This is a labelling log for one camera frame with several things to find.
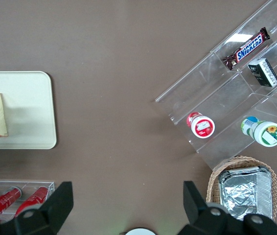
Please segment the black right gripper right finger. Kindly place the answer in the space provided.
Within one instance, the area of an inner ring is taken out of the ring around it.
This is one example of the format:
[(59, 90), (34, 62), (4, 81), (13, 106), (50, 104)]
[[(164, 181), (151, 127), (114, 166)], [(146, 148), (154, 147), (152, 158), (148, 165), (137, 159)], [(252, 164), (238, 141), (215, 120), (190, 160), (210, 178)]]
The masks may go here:
[(217, 207), (209, 207), (193, 181), (183, 185), (183, 205), (189, 223), (180, 235), (225, 235), (228, 225), (227, 214)]

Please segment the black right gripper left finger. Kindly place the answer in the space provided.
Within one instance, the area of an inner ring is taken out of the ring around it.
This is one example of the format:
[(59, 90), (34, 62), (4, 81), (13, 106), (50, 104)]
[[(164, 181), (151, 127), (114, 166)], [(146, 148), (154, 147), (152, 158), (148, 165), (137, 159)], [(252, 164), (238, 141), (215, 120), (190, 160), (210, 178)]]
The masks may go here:
[(72, 182), (62, 182), (44, 203), (28, 206), (14, 218), (16, 234), (56, 235), (72, 208)]

